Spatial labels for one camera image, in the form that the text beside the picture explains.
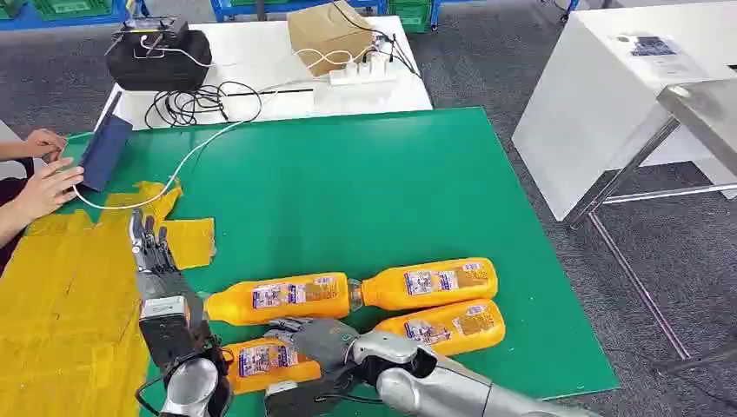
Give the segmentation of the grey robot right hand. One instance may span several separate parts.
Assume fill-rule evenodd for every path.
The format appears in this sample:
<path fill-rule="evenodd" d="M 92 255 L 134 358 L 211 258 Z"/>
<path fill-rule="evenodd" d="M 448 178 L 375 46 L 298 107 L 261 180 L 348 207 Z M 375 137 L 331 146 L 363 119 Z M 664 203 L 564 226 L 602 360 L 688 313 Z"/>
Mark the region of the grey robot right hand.
<path fill-rule="evenodd" d="M 316 361 L 323 372 L 343 367 L 360 334 L 333 318 L 285 317 L 271 320 L 264 338 L 279 340 Z"/>

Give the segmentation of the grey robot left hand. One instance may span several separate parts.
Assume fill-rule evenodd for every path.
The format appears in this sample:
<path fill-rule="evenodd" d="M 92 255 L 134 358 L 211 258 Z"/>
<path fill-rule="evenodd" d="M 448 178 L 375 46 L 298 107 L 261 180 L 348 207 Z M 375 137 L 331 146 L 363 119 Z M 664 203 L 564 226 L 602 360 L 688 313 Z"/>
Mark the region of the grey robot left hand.
<path fill-rule="evenodd" d="M 131 252 L 136 264 L 136 285 L 143 301 L 182 295 L 198 302 L 198 295 L 177 267 L 168 242 L 168 230 L 155 229 L 154 217 L 134 208 L 129 219 Z"/>

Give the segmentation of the person's left hand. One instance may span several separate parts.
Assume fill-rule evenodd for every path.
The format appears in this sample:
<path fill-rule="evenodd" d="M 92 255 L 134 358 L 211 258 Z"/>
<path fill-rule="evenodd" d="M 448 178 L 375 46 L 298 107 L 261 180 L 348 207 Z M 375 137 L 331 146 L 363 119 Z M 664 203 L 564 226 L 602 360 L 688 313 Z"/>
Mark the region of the person's left hand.
<path fill-rule="evenodd" d="M 59 159 L 66 145 L 65 136 L 48 129 L 37 129 L 23 141 L 22 156 L 40 158 L 46 163 L 51 163 Z"/>

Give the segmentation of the person's right hand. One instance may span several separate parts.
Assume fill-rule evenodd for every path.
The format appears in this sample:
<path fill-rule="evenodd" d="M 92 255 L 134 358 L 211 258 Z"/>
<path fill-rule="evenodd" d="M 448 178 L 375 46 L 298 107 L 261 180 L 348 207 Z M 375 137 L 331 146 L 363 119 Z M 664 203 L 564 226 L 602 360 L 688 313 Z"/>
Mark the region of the person's right hand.
<path fill-rule="evenodd" d="M 35 173 L 10 203 L 23 225 L 48 215 L 76 197 L 74 187 L 83 180 L 84 168 L 64 157 Z"/>

